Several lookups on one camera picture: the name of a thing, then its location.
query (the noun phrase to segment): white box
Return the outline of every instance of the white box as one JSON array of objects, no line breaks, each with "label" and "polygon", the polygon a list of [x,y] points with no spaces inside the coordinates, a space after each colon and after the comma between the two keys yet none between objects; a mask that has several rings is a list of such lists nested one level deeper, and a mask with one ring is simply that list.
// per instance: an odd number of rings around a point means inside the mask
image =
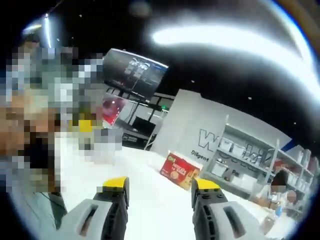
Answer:
[{"label": "white box", "polygon": [[252,191],[254,185],[256,184],[257,179],[249,176],[247,174],[244,174],[242,176],[242,183],[241,183],[241,187],[248,190],[248,191]]},{"label": "white box", "polygon": [[238,157],[243,157],[244,153],[246,151],[246,148],[244,146],[238,145],[236,143],[233,144],[232,153]]},{"label": "white box", "polygon": [[241,187],[242,185],[242,178],[241,177],[237,177],[235,175],[232,175],[230,178],[230,182],[234,185],[237,185],[239,187]]},{"label": "white box", "polygon": [[297,189],[302,190],[303,187],[303,180],[300,180],[300,182],[298,183],[298,185],[296,186]]},{"label": "white box", "polygon": [[292,186],[297,184],[298,176],[292,173]]},{"label": "white box", "polygon": [[293,185],[294,182],[294,175],[292,174],[292,172],[288,172],[288,183],[290,185]]},{"label": "white box", "polygon": [[227,165],[216,161],[211,173],[214,175],[217,175],[218,177],[222,177],[222,175],[225,173],[227,168],[228,168]]},{"label": "white box", "polygon": [[303,157],[304,157],[304,153],[302,151],[299,151],[298,158],[297,158],[296,162],[298,164],[301,164],[301,160]]},{"label": "white box", "polygon": [[227,151],[227,152],[230,152],[232,144],[233,144],[233,142],[231,140],[222,137],[221,142],[220,142],[220,148]]}]

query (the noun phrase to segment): cardboard box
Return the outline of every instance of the cardboard box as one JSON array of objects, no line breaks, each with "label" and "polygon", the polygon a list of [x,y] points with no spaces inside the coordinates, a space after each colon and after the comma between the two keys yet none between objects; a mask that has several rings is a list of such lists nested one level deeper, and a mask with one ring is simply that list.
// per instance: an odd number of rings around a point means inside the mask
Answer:
[{"label": "cardboard box", "polygon": [[196,178],[199,173],[198,167],[173,153],[169,153],[160,170],[161,175],[187,191],[191,188],[192,179]]}]

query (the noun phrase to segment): white table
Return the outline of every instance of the white table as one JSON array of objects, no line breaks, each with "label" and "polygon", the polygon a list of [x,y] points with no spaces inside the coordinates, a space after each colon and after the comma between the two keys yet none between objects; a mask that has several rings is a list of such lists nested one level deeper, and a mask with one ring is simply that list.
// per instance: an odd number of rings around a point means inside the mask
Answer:
[{"label": "white table", "polygon": [[[126,240],[195,240],[192,223],[191,192],[182,189],[159,174],[165,158],[155,152],[123,147],[116,151],[113,165],[96,165],[85,160],[77,146],[61,138],[60,177],[68,211],[84,199],[92,199],[107,179],[128,176],[130,206]],[[262,207],[224,192],[229,201],[243,205],[261,223],[268,212]],[[281,216],[268,237],[285,237],[294,221]]]}]

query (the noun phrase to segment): television screen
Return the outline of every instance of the television screen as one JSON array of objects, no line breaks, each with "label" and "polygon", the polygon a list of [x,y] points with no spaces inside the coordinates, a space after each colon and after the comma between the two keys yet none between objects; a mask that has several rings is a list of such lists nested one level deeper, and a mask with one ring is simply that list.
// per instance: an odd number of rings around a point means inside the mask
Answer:
[{"label": "television screen", "polygon": [[152,122],[149,122],[141,117],[136,116],[132,127],[137,129],[140,133],[150,136],[155,129],[156,125]]},{"label": "television screen", "polygon": [[131,52],[110,49],[103,58],[106,84],[116,86],[149,102],[168,66]]}]

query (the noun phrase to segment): yellow object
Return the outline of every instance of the yellow object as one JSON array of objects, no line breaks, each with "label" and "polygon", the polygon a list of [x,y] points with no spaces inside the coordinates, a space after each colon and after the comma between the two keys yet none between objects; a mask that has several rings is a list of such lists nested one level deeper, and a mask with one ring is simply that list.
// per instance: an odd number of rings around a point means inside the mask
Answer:
[{"label": "yellow object", "polygon": [[112,178],[104,182],[103,187],[109,188],[124,188],[127,180],[127,176]]},{"label": "yellow object", "polygon": [[93,130],[92,120],[79,120],[80,133],[90,133]]},{"label": "yellow object", "polygon": [[209,181],[206,179],[202,179],[202,178],[195,178],[195,181],[198,185],[198,189],[199,190],[203,190],[203,189],[220,189],[220,186],[216,183],[214,183],[213,181]]}]

